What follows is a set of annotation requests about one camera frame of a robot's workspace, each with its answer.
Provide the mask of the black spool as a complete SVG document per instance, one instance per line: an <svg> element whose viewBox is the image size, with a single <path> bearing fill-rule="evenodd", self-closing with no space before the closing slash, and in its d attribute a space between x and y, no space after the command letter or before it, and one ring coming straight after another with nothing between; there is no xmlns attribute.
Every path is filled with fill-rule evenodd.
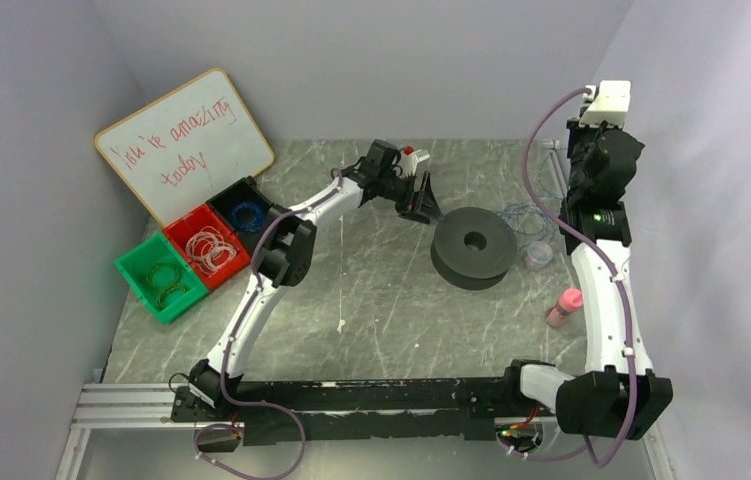
<svg viewBox="0 0 751 480"><path fill-rule="evenodd" d="M434 269L464 290L489 289L503 280L517 259L517 239L495 212L462 207L445 214L431 242Z"/></svg>

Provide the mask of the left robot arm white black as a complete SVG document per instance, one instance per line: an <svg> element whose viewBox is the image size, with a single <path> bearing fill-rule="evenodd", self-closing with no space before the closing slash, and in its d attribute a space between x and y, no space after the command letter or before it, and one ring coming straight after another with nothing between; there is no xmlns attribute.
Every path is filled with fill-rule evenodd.
<svg viewBox="0 0 751 480"><path fill-rule="evenodd" d="M190 393L221 418L233 412L233 395L249 355L283 296L307 275L319 229L368 201L393 202L399 217L438 220L427 171L430 153L376 140L356 163L331 172L330 183L290 208L271 206L251 251L250 277L224 333L188 375Z"/></svg>

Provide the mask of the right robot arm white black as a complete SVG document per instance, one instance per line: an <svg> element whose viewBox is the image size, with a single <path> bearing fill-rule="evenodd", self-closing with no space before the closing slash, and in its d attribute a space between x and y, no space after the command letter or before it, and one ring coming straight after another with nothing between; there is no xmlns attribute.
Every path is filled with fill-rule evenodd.
<svg viewBox="0 0 751 480"><path fill-rule="evenodd" d="M671 380L655 373L646 352L628 278L632 237L622 197L644 146L606 121L572 119L567 129L570 174L558 219L583 295L585 371L519 361L519 390L554 412L567 434L639 440L673 398Z"/></svg>

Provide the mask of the clear plastic cup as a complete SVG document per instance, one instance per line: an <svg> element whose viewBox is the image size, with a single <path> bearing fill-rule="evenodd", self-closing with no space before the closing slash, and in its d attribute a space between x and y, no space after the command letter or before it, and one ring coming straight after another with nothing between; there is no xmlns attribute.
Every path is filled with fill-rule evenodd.
<svg viewBox="0 0 751 480"><path fill-rule="evenodd" d="M543 241L533 241L525 250L525 265L530 271L539 271L548 266L553 258L552 247Z"/></svg>

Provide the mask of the pink marker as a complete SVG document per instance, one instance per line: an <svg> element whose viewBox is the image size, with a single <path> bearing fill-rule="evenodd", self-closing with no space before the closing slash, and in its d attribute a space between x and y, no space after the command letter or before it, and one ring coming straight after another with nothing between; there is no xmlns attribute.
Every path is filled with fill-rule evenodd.
<svg viewBox="0 0 751 480"><path fill-rule="evenodd" d="M583 307L583 294L578 288L566 289L557 302L546 312L545 321L549 326L564 325L569 317Z"/></svg>

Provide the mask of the black bin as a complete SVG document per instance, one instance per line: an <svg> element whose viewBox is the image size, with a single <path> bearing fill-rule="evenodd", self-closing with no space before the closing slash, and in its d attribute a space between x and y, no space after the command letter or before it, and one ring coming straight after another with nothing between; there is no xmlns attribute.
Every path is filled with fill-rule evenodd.
<svg viewBox="0 0 751 480"><path fill-rule="evenodd" d="M206 205L230 229L249 255L269 224L288 208L271 201L252 176L243 177L210 198Z"/></svg>

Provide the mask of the red bin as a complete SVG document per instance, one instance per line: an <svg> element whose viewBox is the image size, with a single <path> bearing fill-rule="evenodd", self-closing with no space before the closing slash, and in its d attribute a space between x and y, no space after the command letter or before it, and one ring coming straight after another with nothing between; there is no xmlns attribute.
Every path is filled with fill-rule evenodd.
<svg viewBox="0 0 751 480"><path fill-rule="evenodd" d="M207 205L164 227L162 233L210 291L217 290L251 261L234 233Z"/></svg>

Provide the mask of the whiteboard with red writing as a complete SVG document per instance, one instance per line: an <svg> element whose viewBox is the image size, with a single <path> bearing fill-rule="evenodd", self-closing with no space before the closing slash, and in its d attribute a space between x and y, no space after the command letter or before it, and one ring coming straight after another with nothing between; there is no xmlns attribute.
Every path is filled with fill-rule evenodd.
<svg viewBox="0 0 751 480"><path fill-rule="evenodd" d="M275 160L219 68L99 132L94 146L161 226Z"/></svg>

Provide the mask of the green bin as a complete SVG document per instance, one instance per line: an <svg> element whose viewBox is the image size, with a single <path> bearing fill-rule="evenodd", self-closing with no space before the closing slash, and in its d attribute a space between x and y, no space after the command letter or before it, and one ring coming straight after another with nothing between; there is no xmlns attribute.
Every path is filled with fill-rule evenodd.
<svg viewBox="0 0 751 480"><path fill-rule="evenodd" d="M114 265L161 324L172 323L209 295L209 289L162 233L118 257Z"/></svg>

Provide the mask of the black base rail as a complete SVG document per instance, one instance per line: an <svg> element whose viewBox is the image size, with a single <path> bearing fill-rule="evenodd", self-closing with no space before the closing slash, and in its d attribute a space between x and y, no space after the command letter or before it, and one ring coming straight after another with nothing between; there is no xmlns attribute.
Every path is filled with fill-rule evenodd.
<svg viewBox="0 0 751 480"><path fill-rule="evenodd" d="M514 367L500 377L228 382L199 363L174 388L170 419L177 425L223 423L215 451L235 443L460 437L512 438L510 427L533 438L533 428L552 413L518 390Z"/></svg>

